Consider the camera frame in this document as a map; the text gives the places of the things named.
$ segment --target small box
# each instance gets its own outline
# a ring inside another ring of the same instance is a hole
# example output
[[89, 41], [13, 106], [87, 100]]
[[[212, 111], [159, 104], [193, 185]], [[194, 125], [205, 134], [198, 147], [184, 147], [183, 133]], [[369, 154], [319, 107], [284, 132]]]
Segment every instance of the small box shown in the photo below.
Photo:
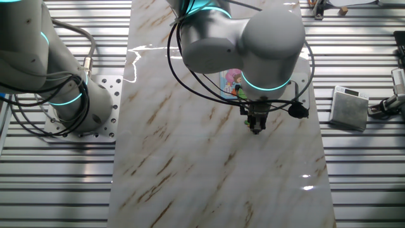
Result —
[[341, 9], [339, 10], [339, 15], [344, 16], [346, 15], [346, 13], [349, 11], [349, 9], [347, 9], [346, 6], [341, 7]]
[[336, 86], [333, 92], [330, 122], [364, 131], [367, 125], [368, 95]]

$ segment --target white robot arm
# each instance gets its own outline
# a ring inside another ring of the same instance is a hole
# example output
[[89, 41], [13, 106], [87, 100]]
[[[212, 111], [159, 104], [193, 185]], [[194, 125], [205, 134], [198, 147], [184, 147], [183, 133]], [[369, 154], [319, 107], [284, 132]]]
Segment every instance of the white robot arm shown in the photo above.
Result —
[[[255, 134], [265, 129], [271, 105], [266, 101], [283, 95], [306, 43], [301, 19], [282, 4], [249, 19], [233, 19], [226, 0], [167, 1], [177, 16], [185, 66], [197, 73], [240, 69], [246, 97], [263, 102], [244, 114]], [[303, 111], [295, 117], [308, 116], [301, 104], [293, 108]]]
[[63, 44], [42, 0], [0, 0], [0, 31], [0, 92], [36, 93], [60, 119], [78, 120], [66, 121], [63, 134], [91, 132], [108, 119], [110, 94]]

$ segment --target marble surface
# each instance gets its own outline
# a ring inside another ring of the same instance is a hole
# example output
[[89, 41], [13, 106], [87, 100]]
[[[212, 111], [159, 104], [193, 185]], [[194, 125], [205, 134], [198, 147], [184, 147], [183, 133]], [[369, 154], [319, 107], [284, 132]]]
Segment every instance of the marble surface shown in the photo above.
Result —
[[[296, 0], [245, 2], [300, 13]], [[234, 18], [255, 13], [232, 6]], [[273, 112], [253, 135], [238, 108], [173, 78], [165, 48], [173, 20], [164, 0], [134, 1], [108, 227], [335, 227], [316, 108], [303, 120]], [[204, 92], [171, 46], [178, 76]]]

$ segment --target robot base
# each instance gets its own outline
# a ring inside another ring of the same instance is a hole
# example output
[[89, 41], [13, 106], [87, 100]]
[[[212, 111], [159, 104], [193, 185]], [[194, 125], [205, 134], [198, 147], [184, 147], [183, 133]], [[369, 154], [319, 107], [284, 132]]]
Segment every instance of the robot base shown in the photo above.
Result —
[[[93, 75], [92, 79], [95, 83], [104, 86], [111, 94], [113, 99], [113, 109], [108, 120], [98, 129], [93, 132], [87, 132], [78, 134], [72, 132], [66, 137], [45, 137], [44, 140], [48, 143], [114, 143], [117, 137], [118, 130], [118, 117], [120, 114], [121, 96], [122, 96], [122, 76], [105, 76], [105, 75]], [[48, 114], [55, 118], [55, 111], [52, 106], [49, 105]], [[45, 122], [45, 131], [58, 132], [65, 129], [65, 126], [61, 123], [54, 122], [47, 118]]]

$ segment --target metal mounting plate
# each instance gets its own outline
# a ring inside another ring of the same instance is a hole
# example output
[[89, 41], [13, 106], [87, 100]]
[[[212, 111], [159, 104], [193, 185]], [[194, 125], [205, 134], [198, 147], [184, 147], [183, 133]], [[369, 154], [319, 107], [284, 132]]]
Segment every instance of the metal mounting plate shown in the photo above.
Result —
[[[66, 137], [45, 137], [44, 140], [49, 143], [113, 143], [116, 141], [117, 130], [118, 130], [118, 117], [120, 114], [120, 104], [122, 96], [122, 84], [123, 77], [119, 75], [92, 75], [92, 80], [104, 86], [107, 91], [111, 94], [113, 99], [113, 108], [111, 115], [108, 120], [94, 132], [85, 133], [82, 136], [72, 132]], [[49, 105], [48, 114], [58, 119], [55, 115], [55, 111], [52, 106]], [[57, 132], [65, 129], [60, 123], [52, 122], [51, 119], [47, 118], [45, 122], [45, 131], [47, 132]]]
[[[296, 90], [296, 92], [301, 92], [304, 87], [306, 86], [306, 84], [308, 83], [309, 80], [309, 75], [306, 73], [293, 73], [291, 75], [291, 81], [294, 81], [297, 85], [298, 88]], [[307, 90], [305, 90], [305, 92], [298, 98], [298, 101], [302, 103], [303, 107], [309, 109], [309, 90], [310, 88], [308, 88]]]

